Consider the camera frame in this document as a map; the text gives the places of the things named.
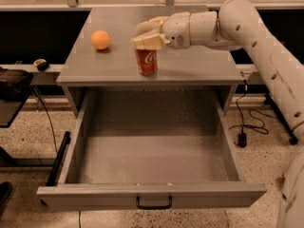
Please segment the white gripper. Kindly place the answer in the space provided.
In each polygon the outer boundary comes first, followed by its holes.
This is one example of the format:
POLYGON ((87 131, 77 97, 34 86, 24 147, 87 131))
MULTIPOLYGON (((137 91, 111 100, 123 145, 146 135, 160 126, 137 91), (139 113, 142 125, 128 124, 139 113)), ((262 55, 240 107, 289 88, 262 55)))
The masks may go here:
POLYGON ((171 16, 158 16, 139 23, 135 27, 136 36, 131 45, 138 50, 160 50, 168 45, 173 49, 190 47, 189 12, 180 12, 171 16))

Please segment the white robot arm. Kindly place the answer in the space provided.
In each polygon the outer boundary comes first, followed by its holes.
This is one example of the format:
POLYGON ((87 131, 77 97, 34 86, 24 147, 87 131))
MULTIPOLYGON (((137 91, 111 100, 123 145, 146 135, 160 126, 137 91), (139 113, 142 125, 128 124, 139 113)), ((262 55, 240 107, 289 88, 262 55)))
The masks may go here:
POLYGON ((248 0, 226 0, 218 12, 180 12, 138 24, 135 49, 205 46, 244 49, 272 94, 288 126, 304 143, 304 66, 266 28, 248 0))

